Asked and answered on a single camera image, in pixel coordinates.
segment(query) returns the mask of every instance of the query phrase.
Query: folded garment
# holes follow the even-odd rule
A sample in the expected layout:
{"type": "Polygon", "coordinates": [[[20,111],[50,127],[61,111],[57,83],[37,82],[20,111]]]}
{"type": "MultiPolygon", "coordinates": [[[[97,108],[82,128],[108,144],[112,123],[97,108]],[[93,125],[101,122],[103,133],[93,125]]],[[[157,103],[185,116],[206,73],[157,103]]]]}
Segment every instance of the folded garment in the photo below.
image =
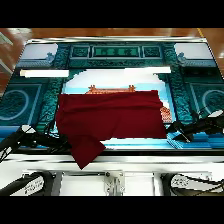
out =
{"type": "Polygon", "coordinates": [[[113,94],[61,94],[56,124],[67,135],[81,169],[114,138],[166,138],[158,91],[113,94]]]}

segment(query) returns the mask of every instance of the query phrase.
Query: white sky background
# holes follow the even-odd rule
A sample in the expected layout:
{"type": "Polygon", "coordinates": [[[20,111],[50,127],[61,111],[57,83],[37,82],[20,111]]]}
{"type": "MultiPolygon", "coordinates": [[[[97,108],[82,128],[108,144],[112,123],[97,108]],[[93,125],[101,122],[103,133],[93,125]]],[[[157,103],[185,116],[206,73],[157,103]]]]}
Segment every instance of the white sky background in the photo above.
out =
{"type": "Polygon", "coordinates": [[[55,55],[57,49],[57,44],[28,44],[20,59],[44,59],[48,52],[55,55]]]}
{"type": "Polygon", "coordinates": [[[144,68],[129,69],[88,69],[74,76],[66,83],[68,88],[86,88],[95,85],[96,88],[121,88],[137,83],[164,83],[157,75],[149,73],[144,68]]]}
{"type": "Polygon", "coordinates": [[[187,59],[213,59],[206,43],[176,43],[176,54],[184,53],[187,59]]]}

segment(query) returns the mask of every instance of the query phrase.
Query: wooden floor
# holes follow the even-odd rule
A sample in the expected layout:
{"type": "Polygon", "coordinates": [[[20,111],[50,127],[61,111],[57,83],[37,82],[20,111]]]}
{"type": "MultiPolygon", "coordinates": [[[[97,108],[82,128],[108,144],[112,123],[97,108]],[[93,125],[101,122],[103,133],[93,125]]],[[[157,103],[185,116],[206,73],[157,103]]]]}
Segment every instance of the wooden floor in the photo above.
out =
{"type": "MultiPolygon", "coordinates": [[[[224,74],[224,28],[0,28],[13,45],[0,42],[0,59],[13,71],[29,39],[75,36],[191,36],[205,37],[224,74]]],[[[0,92],[9,77],[0,73],[0,92]]]]}

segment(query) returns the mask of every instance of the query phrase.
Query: orange building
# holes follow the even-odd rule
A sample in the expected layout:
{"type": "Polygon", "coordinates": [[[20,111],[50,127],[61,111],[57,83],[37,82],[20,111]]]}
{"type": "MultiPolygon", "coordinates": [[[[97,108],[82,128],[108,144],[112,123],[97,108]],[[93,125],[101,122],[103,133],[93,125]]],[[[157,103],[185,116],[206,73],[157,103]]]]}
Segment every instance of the orange building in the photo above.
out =
{"type": "MultiPolygon", "coordinates": [[[[129,85],[129,88],[111,88],[111,89],[103,89],[103,88],[96,88],[95,85],[91,85],[89,87],[89,91],[86,94],[110,94],[110,93],[120,93],[120,92],[135,92],[135,87],[133,85],[129,85]]],[[[170,109],[166,107],[162,107],[160,109],[162,119],[164,123],[171,123],[171,114],[170,109]]]]}

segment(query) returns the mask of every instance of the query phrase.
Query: red cloth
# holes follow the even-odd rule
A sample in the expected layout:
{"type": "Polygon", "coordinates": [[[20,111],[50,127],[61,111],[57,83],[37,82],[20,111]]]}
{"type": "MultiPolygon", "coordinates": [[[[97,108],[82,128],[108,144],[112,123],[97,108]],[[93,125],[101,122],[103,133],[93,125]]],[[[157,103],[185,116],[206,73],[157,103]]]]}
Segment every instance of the red cloth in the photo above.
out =
{"type": "Polygon", "coordinates": [[[166,138],[158,91],[113,94],[61,94],[58,131],[68,137],[71,153],[82,169],[114,138],[166,138]]]}

